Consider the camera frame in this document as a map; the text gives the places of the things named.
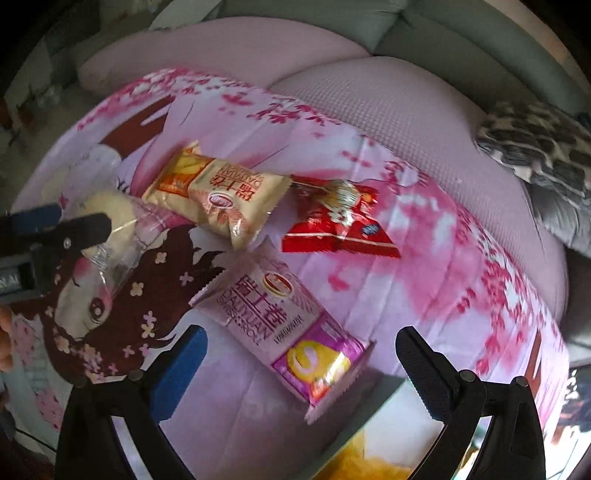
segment logo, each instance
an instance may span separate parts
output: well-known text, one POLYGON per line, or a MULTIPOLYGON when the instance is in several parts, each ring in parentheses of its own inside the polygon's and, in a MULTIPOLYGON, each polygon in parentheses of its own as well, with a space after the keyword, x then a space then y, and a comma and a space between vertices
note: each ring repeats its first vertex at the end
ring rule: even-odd
POLYGON ((207 199, 214 207, 231 208, 234 206, 232 197, 226 193, 213 192, 209 194, 207 199))
POLYGON ((289 280, 284 276, 279 275, 279 273, 265 273, 262 282, 267 290, 278 297, 288 297, 294 290, 294 287, 291 286, 289 280))
POLYGON ((365 225, 361 229, 361 232, 367 236, 375 235, 376 233, 379 232, 379 225, 377 223, 372 223, 371 225, 365 225))

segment brown hair print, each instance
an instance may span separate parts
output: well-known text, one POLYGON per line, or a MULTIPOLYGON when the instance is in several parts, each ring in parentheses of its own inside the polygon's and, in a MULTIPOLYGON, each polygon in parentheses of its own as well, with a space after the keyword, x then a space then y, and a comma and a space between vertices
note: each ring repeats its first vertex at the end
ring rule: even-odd
POLYGON ((173 228, 160 247, 145 252, 112 306, 98 297, 74 298, 86 309, 87 318, 81 322, 106 317, 101 325, 87 329, 82 338, 64 328, 58 308, 60 296, 76 295, 76 264, 84 260, 82 257, 63 261, 56 287, 47 297, 15 304, 12 311, 29 320, 39 315, 48 357, 66 381, 84 375, 93 381, 125 375, 141 367, 150 348, 162 348, 173 341, 165 338, 190 309, 189 300, 223 271, 213 266, 221 251, 205 252, 193 265, 193 255, 200 250, 193 248, 189 238, 193 228, 173 228))
POLYGON ((148 124, 143 125, 143 122, 172 102, 174 97, 171 95, 154 102, 115 128, 100 143, 113 148, 122 160, 126 159, 142 145, 162 133, 167 113, 148 124))
POLYGON ((540 354, 540 347, 542 345, 542 334, 539 330, 535 331, 534 345, 531 348, 530 361, 527 364, 525 370, 525 378, 530 384, 531 393, 534 398, 538 394, 540 385, 542 384, 542 364, 538 367, 538 371, 535 371, 535 366, 538 364, 538 356, 540 354))

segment purple package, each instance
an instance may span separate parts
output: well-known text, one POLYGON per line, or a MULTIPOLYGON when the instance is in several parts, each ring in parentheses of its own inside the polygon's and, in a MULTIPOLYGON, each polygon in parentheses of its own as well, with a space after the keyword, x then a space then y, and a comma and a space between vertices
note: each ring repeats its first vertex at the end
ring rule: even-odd
POLYGON ((310 408, 312 423, 357 378, 373 350, 345 331, 267 239, 191 305, 224 325, 310 408))

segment textured pink fabric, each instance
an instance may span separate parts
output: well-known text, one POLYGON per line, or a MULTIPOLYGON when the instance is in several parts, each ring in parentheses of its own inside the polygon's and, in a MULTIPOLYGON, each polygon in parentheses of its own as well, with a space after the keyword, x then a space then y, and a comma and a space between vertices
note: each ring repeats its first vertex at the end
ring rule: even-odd
POLYGON ((82 86, 108 96, 143 75, 188 67, 258 86, 338 60, 369 57, 340 35, 279 18, 222 18, 172 31, 143 31, 98 52, 78 71, 82 86))
POLYGON ((564 248, 534 220, 522 182, 473 143, 484 117, 435 75, 389 57, 318 66, 272 87, 350 123, 430 175, 512 255, 560 321, 564 248))

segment red candy wrapper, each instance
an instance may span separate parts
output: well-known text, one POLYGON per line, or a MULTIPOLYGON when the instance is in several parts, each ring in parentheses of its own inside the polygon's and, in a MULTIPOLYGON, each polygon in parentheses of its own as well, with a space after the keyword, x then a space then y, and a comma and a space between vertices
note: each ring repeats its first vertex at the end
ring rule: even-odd
POLYGON ((371 215, 378 191, 349 180, 293 176, 300 218, 282 239, 284 252, 349 252, 400 258, 388 234, 371 215))

